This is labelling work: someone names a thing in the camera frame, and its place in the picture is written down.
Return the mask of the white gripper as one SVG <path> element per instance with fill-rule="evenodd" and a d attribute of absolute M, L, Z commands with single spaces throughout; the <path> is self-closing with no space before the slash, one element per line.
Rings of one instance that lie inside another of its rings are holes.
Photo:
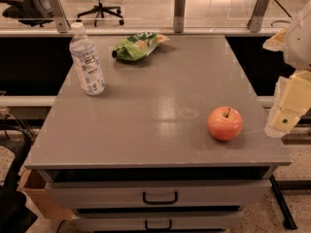
<path fill-rule="evenodd" d="M 282 51 L 284 61 L 296 70 L 288 78 L 280 77 L 275 85 L 273 106 L 264 132 L 272 138 L 289 134 L 311 109 L 311 1 L 296 15 L 287 28 L 267 39 L 262 47 Z"/>

